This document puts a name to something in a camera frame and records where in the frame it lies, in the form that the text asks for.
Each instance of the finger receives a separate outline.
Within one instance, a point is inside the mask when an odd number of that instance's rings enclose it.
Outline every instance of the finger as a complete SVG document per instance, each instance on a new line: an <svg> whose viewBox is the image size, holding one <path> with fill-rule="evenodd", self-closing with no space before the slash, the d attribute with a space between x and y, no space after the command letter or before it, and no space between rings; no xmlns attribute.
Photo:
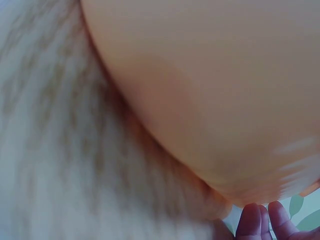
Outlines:
<svg viewBox="0 0 320 240"><path fill-rule="evenodd" d="M238 228L236 240L261 240L261 212L257 204L244 207Z"/></svg>
<svg viewBox="0 0 320 240"><path fill-rule="evenodd" d="M268 210L262 205L259 206L259 209L261 213L261 240L272 240Z"/></svg>
<svg viewBox="0 0 320 240"><path fill-rule="evenodd" d="M271 226L278 240L288 240L293 234L299 232L280 202L270 203L268 210Z"/></svg>

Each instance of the fingertip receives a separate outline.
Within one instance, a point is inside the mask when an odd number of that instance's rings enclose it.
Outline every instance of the fingertip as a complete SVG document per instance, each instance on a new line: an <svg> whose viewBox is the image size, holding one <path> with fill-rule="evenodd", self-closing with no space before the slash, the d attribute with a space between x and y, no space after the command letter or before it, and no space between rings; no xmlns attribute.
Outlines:
<svg viewBox="0 0 320 240"><path fill-rule="evenodd" d="M270 222L277 239L288 239L298 232L296 226L291 222L284 206L278 202L271 202L268 206Z"/></svg>
<svg viewBox="0 0 320 240"><path fill-rule="evenodd" d="M266 207L262 206L262 205L259 205L259 209L260 209L260 212L261 212L261 216L262 217L267 216L267 219L269 220L269 213L268 213L268 210L266 209Z"/></svg>
<svg viewBox="0 0 320 240"><path fill-rule="evenodd" d="M261 234L261 211L257 204L249 204L244 207L236 236L255 236Z"/></svg>

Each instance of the smooth beige object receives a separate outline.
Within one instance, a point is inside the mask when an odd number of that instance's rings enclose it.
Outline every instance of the smooth beige object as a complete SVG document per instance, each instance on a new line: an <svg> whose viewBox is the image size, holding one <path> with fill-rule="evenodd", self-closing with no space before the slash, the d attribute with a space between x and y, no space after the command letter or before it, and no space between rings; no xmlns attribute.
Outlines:
<svg viewBox="0 0 320 240"><path fill-rule="evenodd" d="M266 203L320 178L318 1L82 5L143 124L228 200Z"/></svg>

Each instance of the skin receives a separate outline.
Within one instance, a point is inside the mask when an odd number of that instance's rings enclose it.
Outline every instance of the skin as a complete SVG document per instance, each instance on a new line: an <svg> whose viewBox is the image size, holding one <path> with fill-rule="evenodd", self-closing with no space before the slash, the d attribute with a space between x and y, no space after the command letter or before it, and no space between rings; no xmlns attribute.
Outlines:
<svg viewBox="0 0 320 240"><path fill-rule="evenodd" d="M268 211L262 205L247 205L243 209L235 240L272 240L269 218L277 240L320 239L320 227L309 232L299 231L281 203L275 201L269 204Z"/></svg>

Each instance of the green leaf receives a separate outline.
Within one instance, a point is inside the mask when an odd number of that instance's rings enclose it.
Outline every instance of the green leaf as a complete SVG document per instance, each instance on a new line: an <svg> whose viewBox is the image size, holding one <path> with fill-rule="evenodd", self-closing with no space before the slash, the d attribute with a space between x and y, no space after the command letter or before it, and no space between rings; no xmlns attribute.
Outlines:
<svg viewBox="0 0 320 240"><path fill-rule="evenodd" d="M291 219L301 210L303 204L304 198L302 196L296 195L291 198L289 207Z"/></svg>
<svg viewBox="0 0 320 240"><path fill-rule="evenodd" d="M320 226L320 209L306 216L296 227L300 231L312 231Z"/></svg>
<svg viewBox="0 0 320 240"><path fill-rule="evenodd" d="M234 228L231 226L231 224L230 224L230 223L225 222L224 224L225 224L225 225L226 225L226 227L230 230L230 232L232 232L232 234L235 234L235 232L234 232Z"/></svg>

